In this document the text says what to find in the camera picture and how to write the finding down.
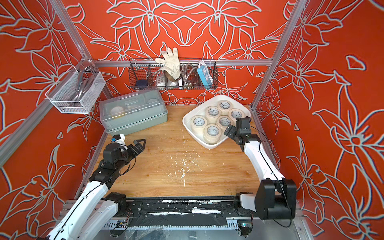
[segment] white plastic tray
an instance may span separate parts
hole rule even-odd
[[[226,96],[226,95],[218,95],[216,97],[213,97],[211,99],[209,99],[208,101],[206,101],[205,103],[201,104],[200,106],[194,108],[192,111],[190,111],[189,113],[187,113],[184,117],[183,117],[183,125],[184,127],[187,129],[187,131],[189,132],[189,134],[198,142],[200,143],[203,147],[205,148],[208,148],[208,149],[213,149],[217,146],[219,146],[220,144],[222,144],[222,142],[224,142],[228,137],[226,135],[222,135],[220,137],[220,141],[216,144],[208,144],[208,143],[205,143],[204,142],[204,139],[203,139],[203,134],[195,134],[194,132],[192,132],[192,129],[191,129],[191,119],[196,116],[196,115],[203,115],[205,116],[205,110],[207,107],[209,106],[217,106],[217,104],[220,102],[220,101],[228,101],[232,104],[232,108],[237,108],[237,109],[240,109],[244,112],[244,114],[248,117],[251,116],[251,112],[246,108],[244,107],[241,103],[239,103],[238,101]]]

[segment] beige tape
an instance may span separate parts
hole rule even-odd
[[[234,124],[236,124],[236,118],[245,118],[245,114],[240,109],[232,108],[228,112],[228,117],[230,117],[232,119],[232,121],[234,122]]]
[[[233,126],[235,125],[233,120],[228,116],[221,116],[217,119],[216,122],[216,125],[219,126],[223,132],[227,129],[229,124]]]
[[[216,124],[209,124],[204,128],[203,138],[208,144],[218,143],[223,131]]]
[[[207,126],[207,119],[203,116],[196,115],[191,119],[192,132],[201,134],[204,132],[204,128]]]
[[[222,116],[228,116],[228,112],[232,109],[232,104],[228,101],[220,101],[217,107],[220,109]]]
[[[215,124],[217,119],[221,116],[221,111],[218,107],[209,106],[205,110],[205,118],[209,124]]]

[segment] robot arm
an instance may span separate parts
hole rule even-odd
[[[127,211],[125,195],[110,193],[97,212],[88,219],[97,203],[120,176],[120,170],[145,149],[145,139],[135,140],[134,146],[126,146],[124,139],[123,134],[113,136],[112,143],[103,151],[104,159],[92,173],[83,193],[46,239],[91,240],[111,217]]]
[[[256,212],[260,219],[293,219],[296,208],[296,185],[285,179],[267,156],[259,136],[251,133],[251,118],[237,118],[224,135],[240,145],[249,157],[260,180],[256,194],[236,195],[237,206]]]

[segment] black cable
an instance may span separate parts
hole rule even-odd
[[[264,161],[265,161],[265,163],[268,165],[268,163],[267,163],[267,161],[266,161],[266,159],[264,158],[264,156],[263,156],[263,154],[262,154],[262,151],[260,151],[260,155],[263,157],[263,159],[264,159]],[[287,200],[287,197],[285,196],[285,192],[284,192],[284,189],[283,189],[283,186],[281,185],[281,183],[280,183],[280,180],[278,180],[277,179],[277,177],[276,177],[276,175],[275,175],[275,173],[272,171],[272,168],[268,165],[268,167],[269,167],[269,169],[271,170],[271,172],[272,172],[272,174],[275,176],[275,178],[276,178],[276,180],[277,180],[277,182],[279,183],[279,185],[280,185],[280,188],[281,188],[281,192],[283,193],[283,196],[284,196],[284,199],[285,199],[285,202],[287,203],[287,207],[288,207],[288,210],[289,210],[289,212],[291,212],[291,208],[289,207],[289,204],[288,204],[288,200]],[[290,219],[290,223],[289,223],[289,225],[288,226],[284,226],[284,225],[281,225],[280,223],[278,223],[275,219],[274,219],[274,221],[277,223],[277,224],[279,224],[280,226],[282,226],[282,227],[290,227],[291,226],[291,224],[292,224],[292,219]]]
[[[236,213],[237,215],[242,216],[242,217],[245,217],[245,216],[247,216],[248,214],[251,213],[251,210],[247,210],[247,213],[245,213],[245,214],[240,214],[240,211],[236,211],[236,210],[234,210],[234,211],[235,211],[235,213]]]
[[[275,221],[278,225],[280,225],[280,226],[282,226],[282,227],[290,227],[291,224],[292,224],[292,219],[290,219],[290,221],[289,221],[289,225],[288,225],[288,226],[284,226],[284,225],[282,225],[281,223],[279,223],[279,222],[276,221],[275,219],[274,219],[274,221]]]
[[[79,202],[78,205],[75,206],[75,208],[73,209],[73,211],[71,212],[71,214],[69,215],[69,217],[67,218],[67,220],[65,220],[65,223],[63,224],[63,226],[65,226],[65,224],[68,222],[68,220],[71,218],[72,214],[75,212],[76,208],[81,204],[81,202],[93,191],[95,190],[96,188],[102,186],[103,184],[109,182],[109,181],[112,181],[113,178],[111,178],[110,180],[108,181],[105,181],[104,183],[100,183],[99,185],[97,185],[94,189],[90,190],[89,193],[87,193]],[[59,232],[56,234],[56,236],[53,238],[53,240],[55,240],[57,238],[57,236],[59,235]]]
[[[132,221],[133,221],[133,212],[132,212],[132,210],[127,214],[127,218],[126,218],[126,220],[125,220],[125,223],[127,223],[127,227],[120,233],[120,234],[118,234],[118,235],[114,235],[113,233],[112,233],[112,231],[113,230],[115,230],[115,228],[117,228],[118,227],[118,225],[116,224],[116,227],[114,227],[112,230],[111,230],[111,237],[119,237],[120,235],[122,235],[127,229],[128,229],[128,227],[129,227],[129,225],[132,223]]]
[[[253,127],[254,129],[256,129],[258,133],[263,134],[265,139],[268,141],[268,138],[266,137],[266,135],[264,133],[260,132],[259,129],[255,128],[254,126],[250,126],[250,127]]]
[[[112,181],[112,180],[116,180],[118,177],[123,176],[124,174],[126,174],[127,172],[129,172],[130,170],[132,170],[132,168],[135,166],[135,164],[136,164],[136,157],[135,157],[135,163],[133,164],[133,166],[130,168],[130,166],[131,166],[131,162],[129,162],[129,166],[128,166],[127,170],[126,170],[123,174],[118,175],[116,178],[111,178],[110,180],[105,181],[104,183],[100,183],[100,184],[97,185],[94,189],[92,189],[89,193],[87,193],[87,195],[85,195],[85,196],[80,200],[79,204],[76,205],[76,207],[73,209],[73,211],[71,212],[71,214],[69,215],[69,217],[67,218],[67,220],[65,220],[65,223],[63,224],[63,226],[65,226],[65,224],[67,223],[67,221],[71,218],[72,214],[75,212],[76,208],[81,204],[81,202],[82,202],[82,201],[83,201],[83,200],[84,200],[84,199],[85,199],[85,198],[86,198],[86,197],[87,197],[93,190],[95,190],[96,188],[98,188],[98,187],[100,187],[100,186],[106,184],[107,182],[110,182],[110,181]]]

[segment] white glove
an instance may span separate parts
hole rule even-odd
[[[180,77],[180,61],[179,54],[177,52],[177,48],[173,48],[173,53],[170,48],[167,48],[167,51],[161,51],[161,55],[163,55],[164,59],[156,58],[155,61],[157,63],[163,63],[164,66],[160,68],[160,70],[165,70],[171,75],[175,80]]]

